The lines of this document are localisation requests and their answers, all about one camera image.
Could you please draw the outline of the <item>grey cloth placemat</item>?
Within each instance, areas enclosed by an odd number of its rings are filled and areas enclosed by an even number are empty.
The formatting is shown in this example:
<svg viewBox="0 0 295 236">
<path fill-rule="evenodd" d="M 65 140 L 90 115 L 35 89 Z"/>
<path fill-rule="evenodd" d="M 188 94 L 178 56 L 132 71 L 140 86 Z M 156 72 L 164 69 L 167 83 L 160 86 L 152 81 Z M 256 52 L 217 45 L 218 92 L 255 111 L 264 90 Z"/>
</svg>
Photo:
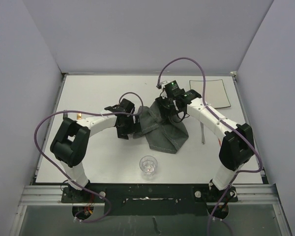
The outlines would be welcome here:
<svg viewBox="0 0 295 236">
<path fill-rule="evenodd" d="M 175 154 L 188 140 L 185 125 L 175 117 L 162 118 L 156 102 L 150 107 L 141 106 L 139 112 L 140 129 L 133 138 L 145 137 L 150 149 Z"/>
</svg>

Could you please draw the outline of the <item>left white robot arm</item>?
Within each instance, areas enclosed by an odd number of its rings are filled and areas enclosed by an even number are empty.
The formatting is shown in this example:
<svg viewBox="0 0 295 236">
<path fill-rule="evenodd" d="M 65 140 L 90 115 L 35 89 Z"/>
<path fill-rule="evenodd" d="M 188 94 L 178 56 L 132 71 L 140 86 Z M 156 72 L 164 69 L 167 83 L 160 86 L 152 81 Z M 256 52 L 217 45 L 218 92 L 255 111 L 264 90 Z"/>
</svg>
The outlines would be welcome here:
<svg viewBox="0 0 295 236">
<path fill-rule="evenodd" d="M 89 139 L 113 127 L 116 128 L 119 139 L 128 140 L 129 135 L 140 130 L 139 117 L 117 114 L 91 116 L 80 120 L 64 118 L 51 143 L 50 151 L 63 166 L 69 185 L 74 188 L 72 195 L 79 202 L 85 202 L 90 197 L 90 189 L 86 187 L 89 179 L 82 164 Z"/>
</svg>

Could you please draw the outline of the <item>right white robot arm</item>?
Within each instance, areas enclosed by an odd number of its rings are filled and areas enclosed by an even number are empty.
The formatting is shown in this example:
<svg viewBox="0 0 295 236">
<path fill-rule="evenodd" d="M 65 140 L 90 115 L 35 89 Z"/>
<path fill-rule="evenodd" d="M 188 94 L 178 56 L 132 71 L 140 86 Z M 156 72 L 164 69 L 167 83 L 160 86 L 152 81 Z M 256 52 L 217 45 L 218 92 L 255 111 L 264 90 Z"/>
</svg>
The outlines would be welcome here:
<svg viewBox="0 0 295 236">
<path fill-rule="evenodd" d="M 254 155 L 252 128 L 247 124 L 240 125 L 217 112 L 195 90 L 158 97 L 155 102 L 161 116 L 172 118 L 183 112 L 206 126 L 221 141 L 219 167 L 210 181 L 209 195 L 215 201 L 227 195 L 227 186 L 234 180 L 236 173 Z"/>
</svg>

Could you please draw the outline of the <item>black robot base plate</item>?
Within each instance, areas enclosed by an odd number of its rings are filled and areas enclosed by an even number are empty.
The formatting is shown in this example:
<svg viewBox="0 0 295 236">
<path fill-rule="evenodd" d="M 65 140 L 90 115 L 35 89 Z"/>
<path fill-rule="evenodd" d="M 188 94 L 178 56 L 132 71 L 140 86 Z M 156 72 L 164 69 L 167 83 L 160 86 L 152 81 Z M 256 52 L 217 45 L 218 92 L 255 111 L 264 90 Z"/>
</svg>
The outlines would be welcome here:
<svg viewBox="0 0 295 236">
<path fill-rule="evenodd" d="M 238 202 L 235 187 L 218 190 L 207 184 L 99 184 L 85 190 L 63 189 L 61 203 L 73 204 L 72 214 L 86 220 L 96 206 L 105 216 L 174 216 L 192 214 L 224 219 L 229 203 Z"/>
</svg>

